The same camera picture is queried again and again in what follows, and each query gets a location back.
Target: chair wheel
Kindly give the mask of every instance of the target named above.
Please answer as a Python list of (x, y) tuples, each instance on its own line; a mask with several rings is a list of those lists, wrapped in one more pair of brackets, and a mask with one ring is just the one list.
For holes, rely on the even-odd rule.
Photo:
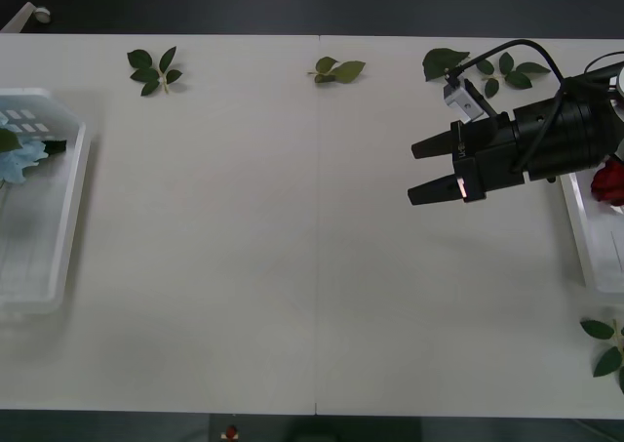
[(37, 8), (33, 15), (42, 24), (49, 24), (52, 21), (52, 14), (46, 8)]

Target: white table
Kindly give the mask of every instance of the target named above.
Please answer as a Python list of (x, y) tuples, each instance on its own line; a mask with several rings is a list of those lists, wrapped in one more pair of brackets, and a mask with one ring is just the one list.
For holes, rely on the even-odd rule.
[[(3, 86), (51, 89), (97, 132), (70, 295), (0, 327), (0, 407), (621, 418), (578, 326), (614, 312), (583, 293), (559, 185), (407, 199), (451, 171), (410, 155), (454, 119), (422, 58), (500, 42), (0, 37)], [(540, 42), (569, 74), (624, 45)], [(140, 98), (126, 52), (172, 45), (177, 92)], [(319, 90), (323, 55), (365, 76)]]

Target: red rose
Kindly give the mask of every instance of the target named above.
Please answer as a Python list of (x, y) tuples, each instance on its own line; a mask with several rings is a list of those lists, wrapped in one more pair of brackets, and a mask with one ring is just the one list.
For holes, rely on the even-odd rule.
[(592, 195), (598, 201), (613, 206), (624, 205), (624, 165), (615, 159), (608, 159), (592, 180)]

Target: green leaf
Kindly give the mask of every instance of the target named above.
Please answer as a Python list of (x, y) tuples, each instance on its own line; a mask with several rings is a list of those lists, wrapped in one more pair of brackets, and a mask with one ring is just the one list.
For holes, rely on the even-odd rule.
[(0, 128), (0, 152), (9, 152), (20, 148), (21, 144), (18, 136), (11, 130)]
[(533, 63), (532, 61), (527, 61), (526, 63), (520, 63), (516, 67), (516, 71), (520, 71), (521, 73), (528, 74), (546, 74), (550, 73), (550, 69), (545, 68), (541, 64)]
[(152, 65), (152, 57), (144, 50), (134, 50), (128, 53), (128, 61), (132, 68), (149, 68)]
[(430, 50), (422, 61), (426, 80), (431, 81), (444, 76), (448, 69), (458, 66), (469, 55), (470, 52), (456, 52), (451, 49)]
[(341, 66), (337, 66), (331, 71), (338, 83), (348, 84), (360, 76), (366, 63), (363, 61), (346, 61)]
[(172, 61), (174, 60), (174, 55), (176, 54), (176, 50), (177, 50), (177, 47), (173, 47), (172, 49), (169, 49), (167, 52), (165, 52), (163, 57), (160, 59), (160, 63), (158, 64), (158, 67), (160, 68), (161, 73), (165, 73), (167, 71), (167, 68), (169, 68), (169, 65), (172, 64)]
[(611, 327), (606, 323), (599, 322), (598, 320), (583, 320), (581, 327), (585, 330), (585, 333), (596, 340), (610, 340), (615, 333)]
[(486, 97), (491, 99), (496, 96), (499, 88), (500, 84), (498, 84), (498, 80), (496, 78), (489, 78), (486, 82)]
[(338, 61), (334, 60), (332, 57), (323, 57), (316, 62), (316, 70), (322, 74), (329, 73), (332, 66), (336, 63), (338, 63)]
[(522, 74), (520, 71), (511, 71), (507, 76), (505, 76), (505, 81), (517, 89), (528, 89), (533, 87), (530, 83), (530, 79), (528, 79), (528, 76)]
[(65, 152), (67, 149), (67, 141), (66, 140), (62, 140), (62, 141), (49, 141), (49, 140), (45, 140), (43, 141), (43, 145), (44, 147), (44, 151), (46, 151), (48, 153), (49, 156), (54, 156), (55, 154), (60, 154), (62, 152)]
[(612, 347), (603, 354), (594, 369), (594, 377), (608, 376), (622, 367), (622, 354), (617, 347)]
[(140, 92), (140, 94), (145, 97), (145, 96), (149, 96), (150, 94), (152, 94), (154, 91), (156, 91), (158, 89), (158, 87), (160, 86), (160, 81), (150, 81), (149, 83), (147, 83), (145, 86), (143, 86), (143, 90)]
[(167, 73), (166, 79), (167, 79), (167, 84), (172, 84), (175, 81), (177, 81), (179, 79), (179, 77), (182, 75), (181, 71), (178, 71), (176, 69), (172, 69), (169, 73)]
[(491, 64), (488, 60), (481, 60), (477, 63), (477, 69), (481, 71), (483, 74), (490, 76), (494, 74), (494, 65)]
[(153, 68), (138, 69), (130, 77), (130, 79), (134, 79), (139, 83), (149, 83), (150, 81), (158, 80), (158, 78), (158, 71)]
[(322, 84), (322, 83), (330, 83), (332, 81), (335, 81), (335, 76), (333, 76), (332, 74), (317, 74), (314, 77), (314, 82), (316, 84)]
[(511, 58), (507, 52), (500, 56), (498, 60), (498, 67), (503, 74), (509, 74), (514, 69), (514, 59)]

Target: white plastic basket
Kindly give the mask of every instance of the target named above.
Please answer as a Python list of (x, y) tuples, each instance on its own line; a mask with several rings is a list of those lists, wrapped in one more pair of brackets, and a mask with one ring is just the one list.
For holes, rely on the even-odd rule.
[(86, 125), (40, 89), (0, 90), (0, 118), (67, 150), (0, 189), (0, 311), (45, 313), (62, 302), (90, 138)]
[(600, 300), (624, 302), (624, 216), (592, 196), (598, 169), (561, 176), (585, 285)]

